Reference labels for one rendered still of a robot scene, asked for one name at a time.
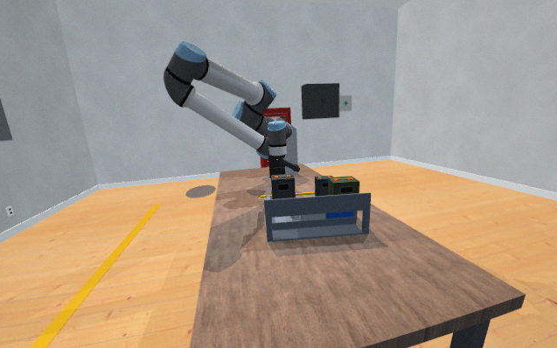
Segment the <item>blue open bin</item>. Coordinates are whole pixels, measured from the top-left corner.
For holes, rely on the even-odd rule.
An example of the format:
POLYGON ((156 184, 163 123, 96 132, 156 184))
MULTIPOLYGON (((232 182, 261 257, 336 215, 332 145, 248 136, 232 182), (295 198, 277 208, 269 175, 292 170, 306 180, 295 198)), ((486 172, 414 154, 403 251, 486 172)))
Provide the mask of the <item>blue open bin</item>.
POLYGON ((348 217, 353 217, 353 212, 326 213, 326 219, 348 218, 348 217))

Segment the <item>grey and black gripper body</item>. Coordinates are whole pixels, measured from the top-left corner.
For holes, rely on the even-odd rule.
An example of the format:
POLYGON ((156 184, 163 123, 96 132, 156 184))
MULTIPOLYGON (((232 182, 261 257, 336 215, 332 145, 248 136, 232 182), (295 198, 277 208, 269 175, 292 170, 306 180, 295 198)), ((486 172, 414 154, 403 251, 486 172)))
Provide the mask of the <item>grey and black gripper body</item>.
POLYGON ((269 176, 271 178, 271 175, 281 175, 282 172, 284 171, 285 174, 285 165, 280 164, 281 158, 284 158, 285 155, 283 156, 269 156, 268 161, 269 161, 269 176), (278 160, 276 160, 278 159, 278 160))

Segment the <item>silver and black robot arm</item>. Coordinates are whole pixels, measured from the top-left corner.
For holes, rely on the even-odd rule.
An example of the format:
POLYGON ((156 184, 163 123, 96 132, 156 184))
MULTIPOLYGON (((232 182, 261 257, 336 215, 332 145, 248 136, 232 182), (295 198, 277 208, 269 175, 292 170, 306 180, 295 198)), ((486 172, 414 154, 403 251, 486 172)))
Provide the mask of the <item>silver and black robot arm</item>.
POLYGON ((287 154, 286 140, 292 135, 291 126, 262 115, 276 97, 265 81, 246 80, 208 59, 195 45, 181 42, 164 70, 164 84, 169 96, 181 108, 190 108, 239 138, 260 157, 268 159, 268 156, 287 154), (191 84, 193 79, 247 100, 239 101, 230 115, 197 93, 191 84))

